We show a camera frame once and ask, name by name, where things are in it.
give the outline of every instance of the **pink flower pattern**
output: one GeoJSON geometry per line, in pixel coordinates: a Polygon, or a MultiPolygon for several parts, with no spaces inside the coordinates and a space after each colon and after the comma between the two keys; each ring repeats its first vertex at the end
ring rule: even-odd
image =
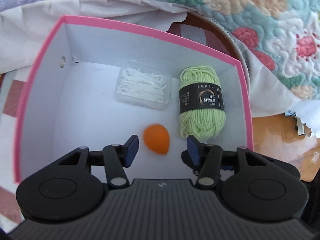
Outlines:
{"type": "Polygon", "coordinates": [[[313,37],[303,37],[297,40],[297,54],[300,57],[310,57],[317,51],[313,37]]]}
{"type": "Polygon", "coordinates": [[[242,41],[269,70],[274,70],[276,68],[275,62],[269,55],[255,50],[259,44],[259,37],[255,30],[247,27],[241,27],[235,29],[232,34],[242,41]]]}

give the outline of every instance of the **floral quilt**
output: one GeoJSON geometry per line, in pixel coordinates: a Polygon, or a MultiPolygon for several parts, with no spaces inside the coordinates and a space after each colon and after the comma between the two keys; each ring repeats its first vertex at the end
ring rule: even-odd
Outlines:
{"type": "MultiPolygon", "coordinates": [[[[0,0],[0,11],[39,0],[0,0]]],[[[157,0],[213,18],[297,97],[320,99],[320,0],[157,0]]]]}

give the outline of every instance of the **yarn skein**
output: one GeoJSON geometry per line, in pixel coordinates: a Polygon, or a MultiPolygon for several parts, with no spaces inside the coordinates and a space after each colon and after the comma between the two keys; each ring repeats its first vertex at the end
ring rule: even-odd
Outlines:
{"type": "MultiPolygon", "coordinates": [[[[220,86],[220,80],[213,68],[207,66],[189,67],[180,75],[180,89],[195,83],[211,83],[220,86]]],[[[194,135],[198,140],[215,137],[226,122],[226,113],[220,109],[196,109],[179,116],[180,135],[186,138],[194,135]]]]}

